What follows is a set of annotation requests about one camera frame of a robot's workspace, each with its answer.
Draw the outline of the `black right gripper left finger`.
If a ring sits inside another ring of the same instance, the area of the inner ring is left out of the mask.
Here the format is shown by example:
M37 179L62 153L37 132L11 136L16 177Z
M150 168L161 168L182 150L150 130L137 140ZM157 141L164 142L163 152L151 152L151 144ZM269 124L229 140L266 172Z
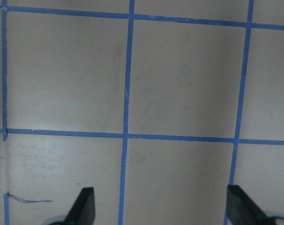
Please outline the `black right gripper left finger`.
M84 187L65 218L66 225L93 225L96 218L93 187Z

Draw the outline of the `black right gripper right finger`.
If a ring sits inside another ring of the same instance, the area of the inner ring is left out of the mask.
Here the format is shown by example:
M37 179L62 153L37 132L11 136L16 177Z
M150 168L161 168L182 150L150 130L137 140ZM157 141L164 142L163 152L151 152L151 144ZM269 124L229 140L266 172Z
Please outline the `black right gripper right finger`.
M232 225L268 225L267 215L238 185L227 186L227 217Z

